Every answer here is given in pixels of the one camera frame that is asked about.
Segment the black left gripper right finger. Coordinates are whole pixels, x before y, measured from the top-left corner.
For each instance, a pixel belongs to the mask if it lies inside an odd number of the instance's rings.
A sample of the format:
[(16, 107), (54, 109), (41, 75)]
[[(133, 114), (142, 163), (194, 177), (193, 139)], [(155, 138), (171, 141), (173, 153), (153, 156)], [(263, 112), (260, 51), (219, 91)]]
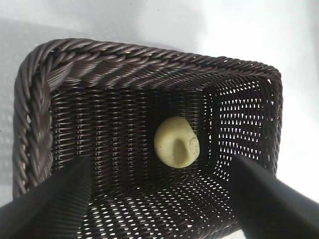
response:
[(230, 202), (248, 239), (317, 239), (319, 205), (245, 156), (230, 163)]

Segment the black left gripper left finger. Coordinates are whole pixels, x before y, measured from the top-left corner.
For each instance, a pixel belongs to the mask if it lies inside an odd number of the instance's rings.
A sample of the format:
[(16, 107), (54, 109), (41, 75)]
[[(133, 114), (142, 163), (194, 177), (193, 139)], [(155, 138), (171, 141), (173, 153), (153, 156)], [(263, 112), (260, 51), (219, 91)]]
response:
[(77, 157), (0, 209), (2, 239), (75, 239), (92, 195), (90, 160)]

